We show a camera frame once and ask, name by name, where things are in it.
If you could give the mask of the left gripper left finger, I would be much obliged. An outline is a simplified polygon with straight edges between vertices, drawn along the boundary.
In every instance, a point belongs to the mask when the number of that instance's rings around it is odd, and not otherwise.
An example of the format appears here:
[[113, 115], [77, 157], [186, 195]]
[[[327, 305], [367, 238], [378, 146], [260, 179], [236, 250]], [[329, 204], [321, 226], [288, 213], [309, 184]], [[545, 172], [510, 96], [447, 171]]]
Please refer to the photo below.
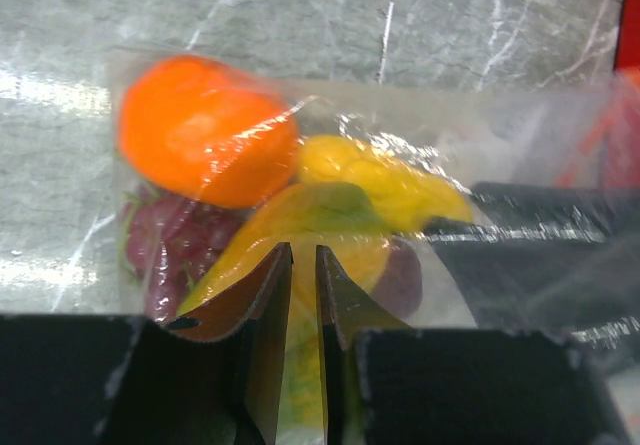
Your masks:
[[276, 441], [292, 266], [291, 246], [279, 243], [247, 276], [169, 324], [221, 363], [217, 401], [236, 423], [236, 444]]

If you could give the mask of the clear zip top bag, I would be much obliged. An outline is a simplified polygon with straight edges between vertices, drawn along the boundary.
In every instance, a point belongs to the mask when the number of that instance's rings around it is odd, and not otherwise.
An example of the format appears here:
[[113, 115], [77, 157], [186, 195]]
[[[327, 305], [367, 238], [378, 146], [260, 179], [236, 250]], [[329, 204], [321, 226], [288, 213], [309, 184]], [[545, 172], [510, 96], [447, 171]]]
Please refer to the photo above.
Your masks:
[[116, 444], [635, 444], [639, 75], [460, 94], [108, 63]]

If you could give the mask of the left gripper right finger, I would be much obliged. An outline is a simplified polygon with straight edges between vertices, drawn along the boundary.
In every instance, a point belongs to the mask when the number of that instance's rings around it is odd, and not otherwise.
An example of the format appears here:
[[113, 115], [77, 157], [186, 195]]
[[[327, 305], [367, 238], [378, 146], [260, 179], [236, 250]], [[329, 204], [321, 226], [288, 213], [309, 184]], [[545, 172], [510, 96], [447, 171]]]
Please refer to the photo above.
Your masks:
[[361, 444], [362, 407], [354, 343], [365, 330], [407, 329], [347, 275], [333, 251], [316, 247], [316, 308], [327, 444]]

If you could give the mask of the orange fake fruit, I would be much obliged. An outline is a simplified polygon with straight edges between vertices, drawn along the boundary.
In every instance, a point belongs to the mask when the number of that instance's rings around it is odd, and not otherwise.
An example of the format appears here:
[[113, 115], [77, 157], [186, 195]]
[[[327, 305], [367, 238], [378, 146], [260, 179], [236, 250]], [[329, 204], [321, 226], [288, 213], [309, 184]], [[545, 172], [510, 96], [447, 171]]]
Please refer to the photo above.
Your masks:
[[175, 55], [154, 63], [124, 92], [116, 146], [153, 184], [242, 209], [292, 180], [299, 130], [289, 103], [263, 79]]

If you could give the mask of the purple fake grapes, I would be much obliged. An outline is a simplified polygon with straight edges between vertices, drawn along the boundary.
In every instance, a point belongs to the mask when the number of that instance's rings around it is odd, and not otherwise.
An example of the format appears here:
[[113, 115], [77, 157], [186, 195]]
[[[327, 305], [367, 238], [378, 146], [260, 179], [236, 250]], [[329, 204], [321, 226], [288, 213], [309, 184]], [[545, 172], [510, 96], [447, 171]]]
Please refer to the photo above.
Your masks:
[[142, 289], [144, 314], [164, 324], [218, 261], [245, 214], [144, 182], [124, 194], [118, 219], [121, 264]]

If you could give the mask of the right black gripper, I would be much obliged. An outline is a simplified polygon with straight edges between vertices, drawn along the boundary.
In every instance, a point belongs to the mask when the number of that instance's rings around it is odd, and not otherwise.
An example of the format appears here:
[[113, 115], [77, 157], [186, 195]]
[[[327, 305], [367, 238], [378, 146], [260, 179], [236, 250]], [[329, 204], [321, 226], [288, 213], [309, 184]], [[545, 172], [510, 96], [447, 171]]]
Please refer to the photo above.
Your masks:
[[478, 326], [638, 344], [638, 189], [479, 182], [471, 199], [488, 224], [424, 232]]

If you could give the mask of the yellow fake fruit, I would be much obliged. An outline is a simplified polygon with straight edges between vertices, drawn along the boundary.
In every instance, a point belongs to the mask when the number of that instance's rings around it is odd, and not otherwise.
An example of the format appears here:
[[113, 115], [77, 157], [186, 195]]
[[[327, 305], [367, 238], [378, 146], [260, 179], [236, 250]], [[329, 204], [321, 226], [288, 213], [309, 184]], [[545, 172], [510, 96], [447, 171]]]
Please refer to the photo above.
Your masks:
[[471, 223], [465, 196], [444, 178], [422, 172], [355, 139], [316, 135], [299, 152], [302, 182], [341, 181], [360, 187], [397, 232], [417, 233], [436, 217]]

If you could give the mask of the green orange fake mango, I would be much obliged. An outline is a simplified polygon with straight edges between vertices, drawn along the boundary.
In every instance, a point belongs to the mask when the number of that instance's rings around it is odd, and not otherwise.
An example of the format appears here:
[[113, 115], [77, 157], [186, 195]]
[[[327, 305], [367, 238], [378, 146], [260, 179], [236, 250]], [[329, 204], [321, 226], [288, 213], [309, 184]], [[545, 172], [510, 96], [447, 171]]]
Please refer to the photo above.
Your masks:
[[380, 279], [392, 232], [366, 193], [346, 182], [291, 185], [257, 209], [218, 261], [177, 309], [182, 315], [214, 298], [252, 271], [278, 243], [293, 253], [291, 301], [277, 436], [304, 440], [323, 433], [316, 315], [316, 247], [329, 247], [347, 275], [365, 291]]

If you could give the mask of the dark purple fake plum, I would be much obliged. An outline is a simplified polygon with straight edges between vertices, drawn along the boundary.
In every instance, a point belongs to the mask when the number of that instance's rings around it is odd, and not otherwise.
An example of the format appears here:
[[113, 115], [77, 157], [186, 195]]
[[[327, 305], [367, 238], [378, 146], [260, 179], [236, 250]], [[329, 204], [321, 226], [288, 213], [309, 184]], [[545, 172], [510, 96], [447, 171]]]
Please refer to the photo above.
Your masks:
[[399, 319], [406, 319], [418, 310], [423, 297], [422, 267], [405, 240], [392, 240], [384, 272], [370, 296]]

